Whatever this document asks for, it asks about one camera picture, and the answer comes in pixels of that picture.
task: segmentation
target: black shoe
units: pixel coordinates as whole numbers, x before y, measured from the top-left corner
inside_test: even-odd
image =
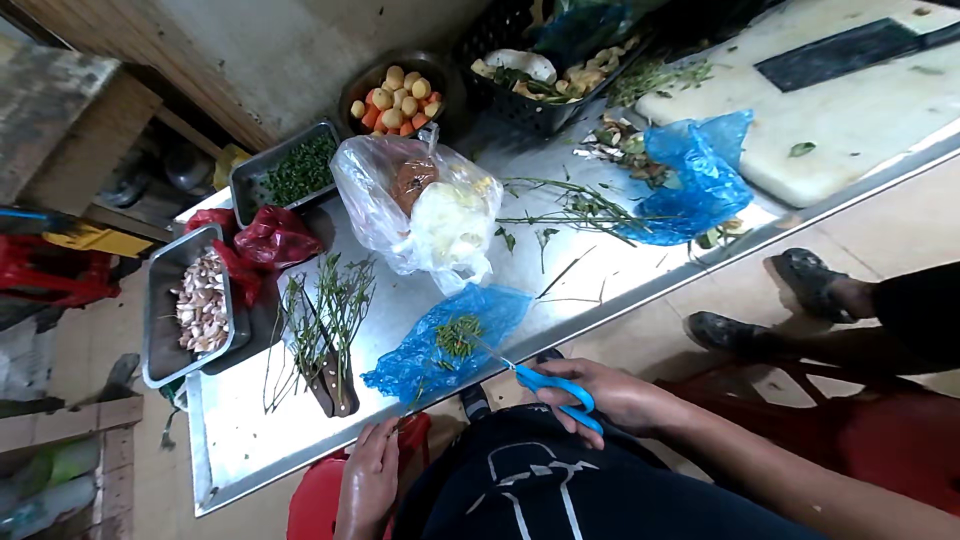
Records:
[[[535,359],[535,362],[537,363],[537,365],[540,365],[544,362],[548,362],[550,360],[557,360],[560,358],[566,358],[566,356],[564,356],[563,353],[561,353],[556,349],[547,349],[546,351],[543,351],[537,354],[537,358]]]
[[[741,323],[709,311],[700,311],[687,317],[686,327],[694,341],[705,349],[745,357],[778,352],[778,338],[767,327]]]
[[[849,274],[830,270],[821,258],[803,248],[790,248],[770,260],[807,313],[833,323],[856,322],[856,317],[834,300],[828,290],[832,282],[848,278]]]
[[[487,393],[483,391],[483,386],[479,384],[471,384],[461,390],[460,401],[464,402],[464,412],[471,423],[482,420],[493,413],[490,409],[490,402],[487,400]]]

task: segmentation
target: stainless steel table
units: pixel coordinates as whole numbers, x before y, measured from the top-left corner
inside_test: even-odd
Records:
[[[453,146],[465,156],[476,157],[479,151],[477,163],[499,178],[562,179],[565,166],[578,183],[636,183],[613,164],[585,160],[571,153],[575,147],[569,139],[581,140],[596,127],[594,118],[602,111],[602,103],[592,104],[584,114],[588,120],[569,126],[549,139],[531,138],[494,119],[484,118]],[[533,356],[879,193],[960,152],[958,131],[960,122],[809,209],[791,211],[758,193],[755,201],[740,213],[746,225],[754,230],[729,248],[717,248],[709,253],[697,250],[699,261],[696,262],[691,261],[684,245],[630,247],[607,234],[558,227],[562,231],[547,244],[541,272],[540,247],[534,237],[534,230],[541,227],[507,226],[508,232],[516,236],[516,248],[511,255],[501,238],[494,239],[488,252],[493,266],[491,281],[535,295],[573,259],[595,248],[543,298],[581,300],[535,301],[523,323],[504,343],[502,353],[514,361]],[[505,194],[501,217],[522,216],[525,209],[537,215],[557,208],[553,202],[557,194],[551,196],[547,189],[526,193],[518,188],[516,191],[520,195],[518,199]],[[221,195],[212,206],[228,204],[229,200]],[[339,198],[322,203],[307,213],[304,221],[318,232],[330,252],[342,254],[342,261],[358,261],[369,254],[353,236]],[[262,396],[268,356],[275,370],[283,355],[282,342],[271,345],[267,339],[276,317],[276,308],[269,307],[271,300],[276,301],[276,293],[271,291],[265,296],[267,307],[253,314],[251,344],[219,368],[223,371],[212,375],[209,373],[213,372],[197,372],[187,378],[196,516],[236,501],[350,444],[366,423],[404,412],[405,407],[396,399],[367,388],[359,374],[371,370],[381,355],[394,349],[414,322],[443,296],[427,274],[398,276],[382,258],[374,257],[374,260],[376,293],[370,315],[360,327],[352,347],[354,387],[360,401],[356,414],[326,418],[313,396],[303,392],[287,396],[275,412],[264,413]],[[315,259],[309,260],[287,270],[287,275],[316,272],[316,264]],[[599,300],[601,290],[601,303],[583,301]],[[489,363],[476,374],[474,381],[487,379],[502,370],[499,363]],[[270,381],[273,381],[276,372],[271,373]],[[420,405],[431,405],[446,397],[424,396]]]

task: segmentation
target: potato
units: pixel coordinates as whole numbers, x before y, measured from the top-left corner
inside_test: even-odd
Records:
[[[384,110],[383,117],[380,120],[384,126],[387,126],[388,130],[396,130],[403,125],[403,113],[399,109]]]
[[[430,95],[430,82],[420,77],[413,86],[410,86],[410,93],[417,99],[425,99]]]
[[[350,115],[354,118],[363,118],[363,115],[367,112],[367,108],[364,106],[363,102],[359,99],[353,102],[353,105],[350,106]]]
[[[395,90],[394,91],[394,109],[399,109],[400,104],[403,103],[403,98],[407,97],[408,95],[410,94],[407,93],[407,91],[403,88],[399,90]]]
[[[420,72],[411,71],[410,73],[407,73],[406,77],[403,78],[403,87],[409,92],[410,88],[414,86],[414,83],[419,80],[420,80]]]
[[[383,88],[373,91],[373,106],[380,110],[387,110],[394,105],[394,94]]]
[[[433,118],[437,114],[437,111],[440,110],[440,102],[431,103],[423,108],[423,114],[426,114],[427,118]]]
[[[400,110],[403,111],[404,116],[406,116],[407,118],[412,118],[415,114],[417,114],[417,109],[419,107],[420,107],[420,104],[417,103],[416,99],[410,96],[407,96],[403,100],[403,104],[400,105]]]
[[[399,65],[391,65],[387,68],[387,80],[383,82],[390,90],[399,90],[403,88],[403,68]]]

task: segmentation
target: white graphic print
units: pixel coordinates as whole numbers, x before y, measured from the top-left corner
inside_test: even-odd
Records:
[[[518,450],[523,448],[525,455],[529,455],[531,448],[535,450],[542,449],[544,456],[541,463],[529,463],[529,471],[516,472],[511,475],[508,475],[504,478],[500,478],[496,472],[496,468],[493,465],[493,456],[497,453]],[[519,482],[529,479],[530,477],[545,477],[554,474],[555,469],[563,470],[566,472],[566,478],[560,484],[560,495],[564,501],[564,511],[566,513],[566,519],[570,523],[570,531],[573,533],[573,538],[575,540],[583,540],[583,535],[580,532],[580,525],[577,522],[577,514],[573,508],[573,501],[570,499],[570,493],[567,490],[567,485],[570,480],[573,479],[574,475],[585,469],[599,470],[599,467],[587,463],[586,461],[578,461],[576,464],[563,463],[557,459],[557,456],[550,450],[546,445],[539,442],[527,442],[527,443],[516,443],[507,446],[500,447],[487,455],[487,464],[490,466],[490,475],[494,482],[494,485],[497,487],[511,487],[517,485]],[[527,529],[526,520],[523,518],[523,511],[520,508],[520,500],[516,497],[515,493],[510,493],[509,491],[501,492],[504,497],[509,499],[514,506],[514,516],[516,517],[516,526],[520,531],[520,536],[523,540],[530,539],[530,532]],[[486,495],[481,495],[479,499],[470,508],[467,510],[467,514],[472,512],[477,508],[483,501]]]

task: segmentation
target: blue scissors handle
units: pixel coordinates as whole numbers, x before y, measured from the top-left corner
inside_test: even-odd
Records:
[[[583,408],[579,408],[575,405],[561,405],[560,410],[570,415],[570,417],[577,422],[583,424],[591,430],[600,433],[600,436],[603,436],[603,427],[600,426],[599,422],[589,416],[589,413],[593,411],[594,407],[593,396],[591,396],[587,390],[584,390],[582,386],[561,377],[548,377],[546,375],[542,375],[528,367],[518,365],[515,369],[516,379],[520,382],[520,384],[530,388],[530,390],[535,394],[537,393],[537,390],[540,390],[541,388],[554,387],[565,390],[573,395],[573,397],[580,400],[580,403],[583,404]]]

